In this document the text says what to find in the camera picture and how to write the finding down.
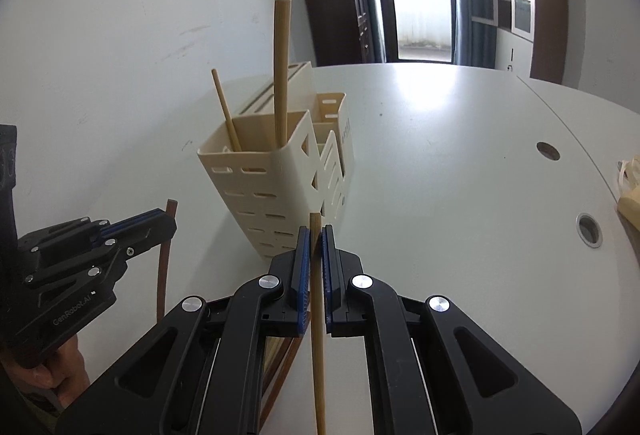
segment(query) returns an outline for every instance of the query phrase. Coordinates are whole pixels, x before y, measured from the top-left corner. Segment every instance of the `wooden cabinet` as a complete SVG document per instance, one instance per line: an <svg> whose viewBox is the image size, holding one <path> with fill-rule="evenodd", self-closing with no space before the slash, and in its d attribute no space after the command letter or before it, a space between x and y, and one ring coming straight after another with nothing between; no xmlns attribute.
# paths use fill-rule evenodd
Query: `wooden cabinet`
<svg viewBox="0 0 640 435"><path fill-rule="evenodd" d="M531 78L561 84L567 31L568 0L498 0L495 67L507 70L511 66ZM518 54L528 49L530 59L524 61Z"/></svg>

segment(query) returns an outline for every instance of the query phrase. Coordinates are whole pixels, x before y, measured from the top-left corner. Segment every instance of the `metal screw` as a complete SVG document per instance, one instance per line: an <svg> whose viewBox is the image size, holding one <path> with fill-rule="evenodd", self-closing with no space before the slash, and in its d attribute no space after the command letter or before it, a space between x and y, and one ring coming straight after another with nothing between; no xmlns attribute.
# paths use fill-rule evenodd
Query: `metal screw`
<svg viewBox="0 0 640 435"><path fill-rule="evenodd" d="M187 312L196 312L202 307L202 300L196 296L191 296L182 302L182 310Z"/></svg>
<svg viewBox="0 0 640 435"><path fill-rule="evenodd" d="M442 296L434 296L429 300L429 307L436 312L446 312L449 310L449 300Z"/></svg>
<svg viewBox="0 0 640 435"><path fill-rule="evenodd" d="M277 287L280 283L280 280L277 276L273 274L265 274L260 280L258 280L258 285L263 289L273 289Z"/></svg>
<svg viewBox="0 0 640 435"><path fill-rule="evenodd" d="M351 278L351 283L353 284L353 287L368 289L373 285L373 280L366 274L359 274Z"/></svg>

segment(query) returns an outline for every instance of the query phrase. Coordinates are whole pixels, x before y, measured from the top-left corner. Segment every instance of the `triangular cutout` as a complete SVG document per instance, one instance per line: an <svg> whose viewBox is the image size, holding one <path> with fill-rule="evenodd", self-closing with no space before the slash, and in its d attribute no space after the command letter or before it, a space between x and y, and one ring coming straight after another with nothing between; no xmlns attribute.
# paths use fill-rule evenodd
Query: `triangular cutout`
<svg viewBox="0 0 640 435"><path fill-rule="evenodd" d="M148 349L145 355L140 357L118 380L120 387L132 391L140 397L147 399L152 397L177 334L176 329L165 332L158 339L158 342Z"/></svg>
<svg viewBox="0 0 640 435"><path fill-rule="evenodd" d="M482 397L492 397L499 391L515 385L515 376L511 370L471 332L461 328L456 330L454 335Z"/></svg>

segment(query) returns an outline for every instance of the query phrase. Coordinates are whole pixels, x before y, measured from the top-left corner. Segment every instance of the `round table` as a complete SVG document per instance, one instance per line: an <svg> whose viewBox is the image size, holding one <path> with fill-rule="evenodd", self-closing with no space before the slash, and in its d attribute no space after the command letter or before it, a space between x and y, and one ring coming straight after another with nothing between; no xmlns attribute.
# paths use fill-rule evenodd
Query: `round table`
<svg viewBox="0 0 640 435"><path fill-rule="evenodd" d="M232 108L267 76L225 84ZM616 213L617 162L639 153L640 116L513 73L440 64L313 70L342 91L355 169L337 247L399 295L451 298L577 414L586 433L640 359L638 234ZM91 209L111 221L178 200L167 304L232 294L266 265L196 157L222 122L214 92L132 145ZM559 160L537 143L553 145ZM593 216L602 245L578 235ZM97 377L153 325L158 253L134 259L118 300L81 332ZM327 339L328 433L372 433L361 339ZM314 425L303 342L263 434Z"/></svg>

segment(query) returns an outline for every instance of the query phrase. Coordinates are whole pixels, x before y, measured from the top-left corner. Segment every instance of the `table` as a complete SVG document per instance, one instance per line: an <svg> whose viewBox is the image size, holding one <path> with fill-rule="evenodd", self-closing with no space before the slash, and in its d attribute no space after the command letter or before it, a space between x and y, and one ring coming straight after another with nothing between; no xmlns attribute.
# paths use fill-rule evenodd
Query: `table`
<svg viewBox="0 0 640 435"><path fill-rule="evenodd" d="M238 107L267 76L225 84ZM616 213L614 171L640 153L640 116L513 73L441 64L313 70L316 90L348 95L356 166L337 247L398 294L443 294L578 415L586 433L640 359L640 269ZM90 216L115 221L175 198L167 303L217 299L265 264L196 158L222 122L214 97L171 115L113 166ZM536 148L553 145L553 161ZM591 249L576 217L592 215ZM130 263L116 304L81 332L97 377L154 322L154 250ZM364 344L326 344L328 433L370 434ZM303 342L263 434L312 431Z"/></svg>

